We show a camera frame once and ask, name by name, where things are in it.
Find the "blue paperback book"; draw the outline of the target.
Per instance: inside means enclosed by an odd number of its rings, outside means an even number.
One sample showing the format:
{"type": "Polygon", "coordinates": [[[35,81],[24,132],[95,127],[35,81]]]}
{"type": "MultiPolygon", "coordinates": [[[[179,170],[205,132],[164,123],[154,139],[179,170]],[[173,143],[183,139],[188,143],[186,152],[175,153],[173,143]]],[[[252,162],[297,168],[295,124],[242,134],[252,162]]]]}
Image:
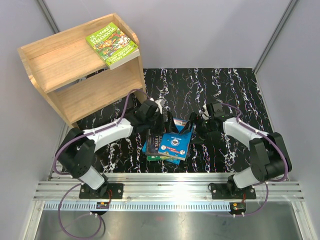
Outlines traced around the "blue paperback book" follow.
{"type": "Polygon", "coordinates": [[[179,134],[187,124],[187,121],[176,118],[174,118],[173,121],[178,129],[178,133],[164,133],[159,144],[158,153],[163,156],[185,161],[186,158],[188,158],[189,144],[193,131],[179,134]]]}

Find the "dark Tale of Two Cities book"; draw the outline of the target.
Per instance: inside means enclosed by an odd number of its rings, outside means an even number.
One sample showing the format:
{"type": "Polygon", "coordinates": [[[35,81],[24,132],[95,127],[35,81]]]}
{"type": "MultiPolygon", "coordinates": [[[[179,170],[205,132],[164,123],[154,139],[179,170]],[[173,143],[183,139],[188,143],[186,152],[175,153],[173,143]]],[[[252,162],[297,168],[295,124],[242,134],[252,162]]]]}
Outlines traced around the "dark Tale of Two Cities book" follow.
{"type": "Polygon", "coordinates": [[[162,142],[163,135],[153,134],[148,130],[146,138],[146,156],[160,156],[162,154],[158,153],[160,144],[162,142]]]}

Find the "blue 26-Storey Treehouse book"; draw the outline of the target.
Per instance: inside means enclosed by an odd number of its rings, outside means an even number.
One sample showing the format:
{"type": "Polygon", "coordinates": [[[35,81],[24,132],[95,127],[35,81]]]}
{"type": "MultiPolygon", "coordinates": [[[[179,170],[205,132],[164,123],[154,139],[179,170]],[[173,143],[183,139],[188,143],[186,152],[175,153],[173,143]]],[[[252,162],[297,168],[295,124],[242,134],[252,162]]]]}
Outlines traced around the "blue 26-Storey Treehouse book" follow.
{"type": "MultiPolygon", "coordinates": [[[[142,152],[144,154],[146,154],[146,145],[147,145],[147,140],[146,142],[144,143],[144,146],[142,147],[142,152]]],[[[180,161],[184,161],[184,160],[179,160],[179,161],[168,161],[168,162],[171,162],[171,163],[174,163],[176,165],[179,165],[180,164],[180,161]]]]}

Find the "green 65-Storey Treehouse book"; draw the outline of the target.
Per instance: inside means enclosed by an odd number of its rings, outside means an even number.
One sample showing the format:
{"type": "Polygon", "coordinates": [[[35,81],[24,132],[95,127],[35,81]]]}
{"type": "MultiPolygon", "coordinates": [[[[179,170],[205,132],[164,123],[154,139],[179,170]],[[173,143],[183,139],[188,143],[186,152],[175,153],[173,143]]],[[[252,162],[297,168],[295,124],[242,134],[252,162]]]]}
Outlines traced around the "green 65-Storey Treehouse book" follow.
{"type": "Polygon", "coordinates": [[[110,70],[140,56],[138,45],[113,22],[85,40],[110,70]]]}

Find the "green 104-Storey Treehouse book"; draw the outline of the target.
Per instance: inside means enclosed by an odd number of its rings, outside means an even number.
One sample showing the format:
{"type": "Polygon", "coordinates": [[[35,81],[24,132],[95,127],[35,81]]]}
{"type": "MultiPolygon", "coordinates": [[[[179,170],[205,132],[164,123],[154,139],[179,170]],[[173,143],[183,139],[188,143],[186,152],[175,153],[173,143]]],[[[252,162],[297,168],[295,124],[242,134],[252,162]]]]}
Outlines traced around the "green 104-Storey Treehouse book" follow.
{"type": "Polygon", "coordinates": [[[147,155],[146,159],[148,161],[162,161],[162,160],[165,160],[165,161],[180,161],[177,158],[173,158],[173,157],[165,156],[165,155],[147,155]]]}

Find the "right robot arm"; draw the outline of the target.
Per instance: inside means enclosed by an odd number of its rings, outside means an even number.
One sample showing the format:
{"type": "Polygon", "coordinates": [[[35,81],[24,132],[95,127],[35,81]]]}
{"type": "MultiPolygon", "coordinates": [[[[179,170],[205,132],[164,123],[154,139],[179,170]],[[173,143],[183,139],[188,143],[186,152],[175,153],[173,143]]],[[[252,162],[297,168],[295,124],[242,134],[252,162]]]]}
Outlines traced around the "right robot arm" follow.
{"type": "Polygon", "coordinates": [[[180,134],[194,131],[194,144],[203,144],[210,133],[220,132],[234,138],[248,148],[249,167],[228,177],[219,189],[239,199],[254,186],[284,181],[292,171],[292,163],[282,135],[278,132],[260,131],[240,119],[242,112],[233,116],[223,110],[224,103],[206,104],[200,114],[192,112],[180,134]]]}

